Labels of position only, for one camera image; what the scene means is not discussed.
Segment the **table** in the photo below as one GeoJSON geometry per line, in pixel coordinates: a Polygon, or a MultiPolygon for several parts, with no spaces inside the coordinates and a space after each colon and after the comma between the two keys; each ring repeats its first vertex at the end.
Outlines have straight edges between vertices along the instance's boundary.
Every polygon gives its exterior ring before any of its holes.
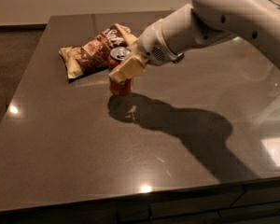
{"type": "Polygon", "coordinates": [[[214,209],[280,201],[280,70],[244,40],[150,66],[128,97],[107,71],[67,83],[60,48],[169,13],[49,20],[0,125],[0,212],[208,189],[214,209]]]}

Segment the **dark table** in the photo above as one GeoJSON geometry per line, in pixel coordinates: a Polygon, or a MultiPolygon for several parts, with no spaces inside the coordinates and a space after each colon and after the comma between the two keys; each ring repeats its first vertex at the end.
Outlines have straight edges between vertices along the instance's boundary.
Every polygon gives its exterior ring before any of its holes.
{"type": "Polygon", "coordinates": [[[0,125],[0,212],[201,189],[223,207],[280,201],[280,70],[244,40],[149,66],[128,97],[107,71],[67,83],[60,48],[167,14],[50,19],[0,125]]]}

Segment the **soda can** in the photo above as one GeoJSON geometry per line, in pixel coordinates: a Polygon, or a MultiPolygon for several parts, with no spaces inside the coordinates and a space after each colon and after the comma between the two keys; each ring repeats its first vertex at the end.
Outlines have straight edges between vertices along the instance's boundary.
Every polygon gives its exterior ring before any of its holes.
{"type": "MultiPolygon", "coordinates": [[[[108,57],[109,72],[111,72],[116,66],[120,65],[121,62],[131,51],[124,47],[117,47],[111,50],[108,57]]],[[[110,80],[110,91],[111,93],[118,96],[125,96],[131,93],[133,80],[127,79],[121,83],[117,83],[113,79],[110,80]]]]}

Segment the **yellow object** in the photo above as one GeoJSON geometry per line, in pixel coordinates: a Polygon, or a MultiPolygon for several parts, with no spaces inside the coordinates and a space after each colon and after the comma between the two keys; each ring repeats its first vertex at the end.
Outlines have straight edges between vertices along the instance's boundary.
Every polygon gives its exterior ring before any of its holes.
{"type": "Polygon", "coordinates": [[[133,54],[124,60],[122,64],[115,67],[109,76],[118,83],[129,78],[138,77],[146,71],[147,61],[148,59],[143,56],[133,54]]]}

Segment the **snack bag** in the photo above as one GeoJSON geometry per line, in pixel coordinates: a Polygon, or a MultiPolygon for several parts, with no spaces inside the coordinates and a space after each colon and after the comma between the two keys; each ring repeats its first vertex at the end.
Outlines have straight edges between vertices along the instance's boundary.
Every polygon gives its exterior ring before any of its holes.
{"type": "Polygon", "coordinates": [[[137,41],[130,28],[114,24],[82,47],[59,50],[69,80],[93,74],[108,68],[108,56],[116,47],[128,47],[137,41]]]}

